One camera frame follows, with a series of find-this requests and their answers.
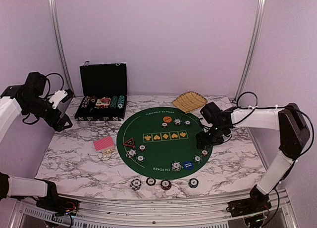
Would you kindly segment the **hundred chip front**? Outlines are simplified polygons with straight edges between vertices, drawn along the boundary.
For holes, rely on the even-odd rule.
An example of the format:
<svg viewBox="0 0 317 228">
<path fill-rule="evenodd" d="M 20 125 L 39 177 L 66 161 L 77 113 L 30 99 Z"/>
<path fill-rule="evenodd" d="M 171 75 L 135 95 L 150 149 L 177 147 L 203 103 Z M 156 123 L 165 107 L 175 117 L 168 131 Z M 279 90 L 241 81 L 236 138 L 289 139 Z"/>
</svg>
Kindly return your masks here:
<svg viewBox="0 0 317 228">
<path fill-rule="evenodd" d="M 149 185 L 149 186 L 153 186 L 153 185 L 156 184 L 156 179 L 153 178 L 153 177 L 147 178 L 146 179 L 146 184 Z"/>
</svg>

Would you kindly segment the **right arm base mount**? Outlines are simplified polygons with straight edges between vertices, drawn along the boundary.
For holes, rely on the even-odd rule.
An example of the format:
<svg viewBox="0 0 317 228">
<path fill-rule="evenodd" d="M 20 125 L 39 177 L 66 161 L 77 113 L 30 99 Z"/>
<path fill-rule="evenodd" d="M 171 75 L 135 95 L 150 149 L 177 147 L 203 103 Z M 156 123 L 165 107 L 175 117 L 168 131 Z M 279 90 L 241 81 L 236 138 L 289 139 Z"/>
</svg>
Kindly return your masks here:
<svg viewBox="0 0 317 228">
<path fill-rule="evenodd" d="M 269 210 L 272 207 L 270 201 L 266 200 L 263 203 L 258 204 L 253 203 L 250 198 L 230 201 L 227 205 L 226 211 L 229 212 L 232 217 L 249 215 Z"/>
</svg>

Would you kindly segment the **blue ten chip stack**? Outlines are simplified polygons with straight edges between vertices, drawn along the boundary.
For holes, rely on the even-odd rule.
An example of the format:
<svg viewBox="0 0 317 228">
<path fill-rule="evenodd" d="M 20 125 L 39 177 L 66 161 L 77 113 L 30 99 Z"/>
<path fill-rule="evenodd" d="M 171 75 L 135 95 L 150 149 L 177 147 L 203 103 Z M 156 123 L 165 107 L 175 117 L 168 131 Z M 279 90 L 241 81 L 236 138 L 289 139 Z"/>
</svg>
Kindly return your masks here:
<svg viewBox="0 0 317 228">
<path fill-rule="evenodd" d="M 139 190 L 141 188 L 142 182 L 139 179 L 134 179 L 131 183 L 130 183 L 130 187 L 132 190 L 136 191 Z"/>
</svg>

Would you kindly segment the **green fifty chip stack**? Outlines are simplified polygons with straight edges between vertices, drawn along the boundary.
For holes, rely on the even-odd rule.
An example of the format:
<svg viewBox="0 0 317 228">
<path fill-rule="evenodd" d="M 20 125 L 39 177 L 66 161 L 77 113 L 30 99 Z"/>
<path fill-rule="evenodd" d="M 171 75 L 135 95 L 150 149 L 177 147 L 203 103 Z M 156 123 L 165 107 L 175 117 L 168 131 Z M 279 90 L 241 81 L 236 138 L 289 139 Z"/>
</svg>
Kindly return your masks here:
<svg viewBox="0 0 317 228">
<path fill-rule="evenodd" d="M 191 178 L 189 181 L 188 181 L 188 186 L 190 188 L 197 188 L 199 185 L 199 181 L 196 179 L 196 178 Z"/>
</svg>

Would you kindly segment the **blue small blind button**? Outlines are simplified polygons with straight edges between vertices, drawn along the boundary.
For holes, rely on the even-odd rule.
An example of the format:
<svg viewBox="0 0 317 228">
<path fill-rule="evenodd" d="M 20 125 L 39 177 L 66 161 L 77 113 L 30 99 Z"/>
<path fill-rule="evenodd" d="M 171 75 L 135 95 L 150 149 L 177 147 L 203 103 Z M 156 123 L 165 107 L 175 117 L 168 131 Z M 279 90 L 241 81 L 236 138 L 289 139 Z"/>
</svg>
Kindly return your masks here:
<svg viewBox="0 0 317 228">
<path fill-rule="evenodd" d="M 192 161 L 184 161 L 183 162 L 183 168 L 185 170 L 192 170 L 194 168 L 194 162 L 192 162 Z"/>
</svg>

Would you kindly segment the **placed ten chips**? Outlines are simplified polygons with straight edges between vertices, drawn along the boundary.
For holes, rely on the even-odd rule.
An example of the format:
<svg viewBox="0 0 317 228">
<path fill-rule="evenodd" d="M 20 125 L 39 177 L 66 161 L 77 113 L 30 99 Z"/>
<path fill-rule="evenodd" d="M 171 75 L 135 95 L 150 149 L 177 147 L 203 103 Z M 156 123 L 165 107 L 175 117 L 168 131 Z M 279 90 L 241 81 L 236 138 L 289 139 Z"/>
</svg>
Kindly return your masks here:
<svg viewBox="0 0 317 228">
<path fill-rule="evenodd" d="M 171 168 L 173 171 L 175 172 L 178 172 L 182 169 L 182 165 L 179 161 L 174 161 L 172 164 L 171 164 Z"/>
<path fill-rule="evenodd" d="M 174 119 L 174 124 L 175 125 L 180 125 L 181 124 L 181 120 L 179 118 Z"/>
<path fill-rule="evenodd" d="M 136 155 L 137 155 L 137 151 L 135 149 L 130 149 L 126 152 L 127 158 L 133 158 Z"/>
</svg>

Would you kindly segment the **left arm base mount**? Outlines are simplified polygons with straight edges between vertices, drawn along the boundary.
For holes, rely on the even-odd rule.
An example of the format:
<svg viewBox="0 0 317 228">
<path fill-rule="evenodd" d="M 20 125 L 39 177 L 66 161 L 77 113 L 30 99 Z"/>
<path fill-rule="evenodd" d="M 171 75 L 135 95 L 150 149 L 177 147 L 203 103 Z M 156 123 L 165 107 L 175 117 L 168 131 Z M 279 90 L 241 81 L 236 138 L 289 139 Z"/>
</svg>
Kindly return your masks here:
<svg viewBox="0 0 317 228">
<path fill-rule="evenodd" d="M 36 206 L 55 212 L 57 215 L 76 214 L 79 201 L 65 197 L 57 199 L 40 197 L 36 202 Z"/>
</svg>

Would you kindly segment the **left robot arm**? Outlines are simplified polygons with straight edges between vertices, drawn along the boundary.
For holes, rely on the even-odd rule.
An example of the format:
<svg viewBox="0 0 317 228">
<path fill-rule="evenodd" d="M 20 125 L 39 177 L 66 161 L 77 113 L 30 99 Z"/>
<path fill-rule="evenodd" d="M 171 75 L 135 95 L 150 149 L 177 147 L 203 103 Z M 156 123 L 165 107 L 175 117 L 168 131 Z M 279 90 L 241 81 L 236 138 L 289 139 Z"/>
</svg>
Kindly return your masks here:
<svg viewBox="0 0 317 228">
<path fill-rule="evenodd" d="M 73 98 L 71 89 L 59 89 L 54 94 L 44 95 L 45 87 L 50 87 L 48 76 L 31 72 L 22 85 L 9 86 L 0 96 L 0 137 L 3 138 L 11 124 L 19 115 L 34 115 L 55 131 L 61 132 L 72 127 L 71 120 L 58 109 L 60 103 Z M 38 202 L 51 210 L 59 210 L 63 203 L 57 193 L 56 184 L 50 181 L 0 175 L 0 197 L 37 197 Z"/>
</svg>

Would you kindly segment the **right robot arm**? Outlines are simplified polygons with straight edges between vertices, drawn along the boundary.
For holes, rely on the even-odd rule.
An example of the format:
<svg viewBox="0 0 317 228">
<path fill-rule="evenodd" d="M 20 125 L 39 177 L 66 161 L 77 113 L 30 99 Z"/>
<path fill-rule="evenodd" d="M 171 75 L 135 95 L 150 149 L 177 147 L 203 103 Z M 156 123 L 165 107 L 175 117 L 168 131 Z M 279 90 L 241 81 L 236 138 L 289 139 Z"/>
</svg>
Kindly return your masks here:
<svg viewBox="0 0 317 228">
<path fill-rule="evenodd" d="M 196 135 L 197 148 L 204 149 L 224 143 L 223 137 L 232 128 L 257 128 L 276 130 L 280 136 L 279 151 L 260 181 L 250 191 L 245 207 L 256 212 L 264 205 L 268 194 L 289 174 L 307 142 L 314 141 L 314 128 L 308 126 L 309 117 L 295 103 L 273 107 L 230 107 L 221 110 L 214 102 L 200 110 L 205 121 L 211 124 L 206 132 Z"/>
</svg>

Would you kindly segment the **orange hundred chip stack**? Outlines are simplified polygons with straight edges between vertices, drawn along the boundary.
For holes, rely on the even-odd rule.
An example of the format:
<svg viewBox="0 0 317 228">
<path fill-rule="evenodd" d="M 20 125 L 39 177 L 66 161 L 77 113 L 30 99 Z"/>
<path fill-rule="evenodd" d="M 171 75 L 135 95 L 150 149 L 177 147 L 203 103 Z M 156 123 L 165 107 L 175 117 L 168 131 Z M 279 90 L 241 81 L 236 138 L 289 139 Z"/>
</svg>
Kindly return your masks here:
<svg viewBox="0 0 317 228">
<path fill-rule="evenodd" d="M 162 180 L 160 186 L 163 190 L 169 190 L 171 189 L 171 182 L 169 180 Z"/>
</svg>

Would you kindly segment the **placed fifty chip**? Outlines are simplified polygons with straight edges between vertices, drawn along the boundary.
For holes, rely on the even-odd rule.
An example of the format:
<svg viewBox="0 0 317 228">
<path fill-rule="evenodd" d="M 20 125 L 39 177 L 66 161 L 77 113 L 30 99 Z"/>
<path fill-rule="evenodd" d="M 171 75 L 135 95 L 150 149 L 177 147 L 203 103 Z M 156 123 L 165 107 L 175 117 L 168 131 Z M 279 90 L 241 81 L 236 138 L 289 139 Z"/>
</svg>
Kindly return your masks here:
<svg viewBox="0 0 317 228">
<path fill-rule="evenodd" d="M 136 159 L 139 163 L 142 163 L 145 161 L 146 158 L 144 155 L 138 155 Z"/>
<path fill-rule="evenodd" d="M 186 120 L 186 121 L 184 122 L 184 125 L 185 125 L 185 126 L 190 126 L 190 125 L 191 125 L 191 121 Z"/>
<path fill-rule="evenodd" d="M 199 155 L 195 155 L 195 156 L 193 157 L 193 160 L 194 160 L 194 162 L 197 163 L 197 164 L 202 163 L 202 157 L 199 156 Z"/>
</svg>

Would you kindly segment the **orange big blind button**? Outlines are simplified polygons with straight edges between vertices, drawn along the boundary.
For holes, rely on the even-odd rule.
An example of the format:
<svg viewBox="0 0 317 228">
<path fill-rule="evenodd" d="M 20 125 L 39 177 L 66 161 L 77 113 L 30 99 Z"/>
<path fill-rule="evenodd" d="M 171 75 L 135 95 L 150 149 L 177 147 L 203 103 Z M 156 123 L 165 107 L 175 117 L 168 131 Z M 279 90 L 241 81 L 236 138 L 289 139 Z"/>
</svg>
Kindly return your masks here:
<svg viewBox="0 0 317 228">
<path fill-rule="evenodd" d="M 165 123 L 171 123 L 171 122 L 172 122 L 172 117 L 170 117 L 170 116 L 165 116 L 165 117 L 163 117 L 163 122 L 165 122 Z"/>
</svg>

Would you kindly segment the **triangular all-in button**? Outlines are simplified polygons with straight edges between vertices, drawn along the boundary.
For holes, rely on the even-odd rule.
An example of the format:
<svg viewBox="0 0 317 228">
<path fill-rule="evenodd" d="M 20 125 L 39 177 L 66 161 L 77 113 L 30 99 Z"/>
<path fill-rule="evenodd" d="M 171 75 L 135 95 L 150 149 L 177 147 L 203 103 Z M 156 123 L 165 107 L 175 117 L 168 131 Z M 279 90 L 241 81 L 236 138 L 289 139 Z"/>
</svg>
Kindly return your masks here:
<svg viewBox="0 0 317 228">
<path fill-rule="evenodd" d="M 125 141 L 123 143 L 124 146 L 128 146 L 128 147 L 131 147 L 131 148 L 135 148 L 135 142 L 134 142 L 134 138 L 130 138 L 128 139 L 127 141 Z"/>
</svg>

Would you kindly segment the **red-backed playing card deck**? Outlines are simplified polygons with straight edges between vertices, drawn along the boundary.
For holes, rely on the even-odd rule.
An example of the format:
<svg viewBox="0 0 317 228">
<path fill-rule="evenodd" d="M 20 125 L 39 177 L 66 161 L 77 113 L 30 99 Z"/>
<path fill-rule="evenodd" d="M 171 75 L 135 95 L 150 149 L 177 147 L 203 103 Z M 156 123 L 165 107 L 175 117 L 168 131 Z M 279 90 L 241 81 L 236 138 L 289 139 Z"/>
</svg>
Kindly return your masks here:
<svg viewBox="0 0 317 228">
<path fill-rule="evenodd" d="M 111 155 L 116 151 L 116 147 L 111 136 L 94 141 L 93 144 L 96 152 L 101 153 L 102 156 Z"/>
</svg>

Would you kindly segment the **placed hundred chip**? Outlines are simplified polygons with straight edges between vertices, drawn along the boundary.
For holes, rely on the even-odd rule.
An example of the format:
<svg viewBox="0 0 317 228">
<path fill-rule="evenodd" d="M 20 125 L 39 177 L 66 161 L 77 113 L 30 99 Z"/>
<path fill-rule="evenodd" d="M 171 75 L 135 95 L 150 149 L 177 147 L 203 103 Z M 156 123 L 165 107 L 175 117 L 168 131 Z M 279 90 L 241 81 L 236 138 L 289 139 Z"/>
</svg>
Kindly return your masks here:
<svg viewBox="0 0 317 228">
<path fill-rule="evenodd" d="M 167 127 L 168 127 L 168 123 L 163 122 L 163 123 L 161 124 L 161 126 L 162 126 L 163 128 L 167 128 Z"/>
<path fill-rule="evenodd" d="M 208 156 L 209 155 L 209 152 L 207 150 L 202 150 L 201 151 L 201 155 L 202 156 Z"/>
<path fill-rule="evenodd" d="M 138 149 L 139 149 L 140 151 L 145 151 L 145 150 L 147 149 L 147 147 L 146 147 L 146 145 L 141 144 L 141 145 L 139 145 Z"/>
</svg>

